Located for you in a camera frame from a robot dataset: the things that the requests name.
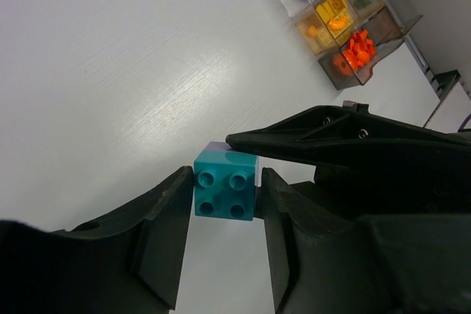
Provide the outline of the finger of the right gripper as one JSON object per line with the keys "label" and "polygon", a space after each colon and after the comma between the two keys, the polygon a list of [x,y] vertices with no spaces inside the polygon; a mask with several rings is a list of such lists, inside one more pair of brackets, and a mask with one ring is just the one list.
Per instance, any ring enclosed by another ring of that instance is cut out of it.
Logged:
{"label": "finger of the right gripper", "polygon": [[457,134],[337,106],[312,107],[225,141],[237,151],[307,165],[470,166],[470,142]]}

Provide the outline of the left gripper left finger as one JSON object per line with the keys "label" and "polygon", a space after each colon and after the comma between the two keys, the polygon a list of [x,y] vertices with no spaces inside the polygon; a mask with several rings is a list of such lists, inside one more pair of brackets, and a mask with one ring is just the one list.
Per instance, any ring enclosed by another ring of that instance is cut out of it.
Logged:
{"label": "left gripper left finger", "polygon": [[145,194],[70,231],[1,222],[3,313],[169,313],[193,196],[179,168]]}

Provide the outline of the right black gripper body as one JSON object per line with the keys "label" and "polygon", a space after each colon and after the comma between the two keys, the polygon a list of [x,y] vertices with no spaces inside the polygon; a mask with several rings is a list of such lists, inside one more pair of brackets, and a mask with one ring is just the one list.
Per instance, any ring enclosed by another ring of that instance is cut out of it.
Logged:
{"label": "right black gripper body", "polygon": [[[365,104],[343,108],[369,113]],[[457,134],[470,142],[468,131],[446,134]],[[309,202],[341,218],[470,212],[470,166],[389,163],[379,167],[314,168],[312,181],[297,183],[293,188]]]}

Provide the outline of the pale yellow plate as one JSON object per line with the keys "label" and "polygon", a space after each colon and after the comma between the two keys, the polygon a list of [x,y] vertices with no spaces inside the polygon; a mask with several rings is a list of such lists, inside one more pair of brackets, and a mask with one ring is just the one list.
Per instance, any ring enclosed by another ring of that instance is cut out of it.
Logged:
{"label": "pale yellow plate", "polygon": [[324,47],[335,44],[335,40],[326,28],[321,28],[318,30],[316,40]]}

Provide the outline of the yellow duplo brick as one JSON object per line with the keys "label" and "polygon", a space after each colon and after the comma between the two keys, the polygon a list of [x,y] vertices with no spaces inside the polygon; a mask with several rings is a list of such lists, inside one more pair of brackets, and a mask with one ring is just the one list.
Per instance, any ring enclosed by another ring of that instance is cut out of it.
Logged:
{"label": "yellow duplo brick", "polygon": [[316,12],[326,24],[331,18],[335,18],[347,8],[348,4],[346,0],[325,0],[316,6]]}

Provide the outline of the large orange round lego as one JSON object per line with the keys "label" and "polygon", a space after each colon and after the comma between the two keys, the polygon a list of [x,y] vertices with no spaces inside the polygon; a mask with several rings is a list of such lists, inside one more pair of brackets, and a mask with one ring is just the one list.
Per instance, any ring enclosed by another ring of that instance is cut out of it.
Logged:
{"label": "large orange round lego", "polygon": [[351,51],[334,54],[332,62],[337,71],[346,76],[353,75],[358,69],[357,59]]}

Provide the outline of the teal duplo brick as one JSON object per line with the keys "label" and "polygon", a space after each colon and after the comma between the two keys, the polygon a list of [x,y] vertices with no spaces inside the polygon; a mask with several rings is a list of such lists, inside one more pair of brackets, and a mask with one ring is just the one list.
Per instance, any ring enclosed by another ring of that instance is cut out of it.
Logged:
{"label": "teal duplo brick", "polygon": [[255,156],[203,150],[194,161],[195,215],[251,221],[256,199]]}

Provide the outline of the hollow purple duplo brick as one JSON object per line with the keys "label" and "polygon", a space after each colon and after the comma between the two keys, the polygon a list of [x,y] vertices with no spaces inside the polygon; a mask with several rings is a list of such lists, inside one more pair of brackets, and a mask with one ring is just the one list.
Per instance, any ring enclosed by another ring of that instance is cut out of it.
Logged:
{"label": "hollow purple duplo brick", "polygon": [[[236,152],[235,149],[231,148],[225,142],[211,141],[205,147],[205,151],[219,151],[219,152]],[[261,185],[261,167],[259,156],[255,156],[255,185]]]}

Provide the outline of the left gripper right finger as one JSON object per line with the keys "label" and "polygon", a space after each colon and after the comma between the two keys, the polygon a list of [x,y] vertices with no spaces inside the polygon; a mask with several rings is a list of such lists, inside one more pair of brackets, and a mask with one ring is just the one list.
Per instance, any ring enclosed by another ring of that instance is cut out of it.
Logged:
{"label": "left gripper right finger", "polygon": [[276,313],[468,313],[468,215],[367,215],[314,202],[311,182],[261,173]]}

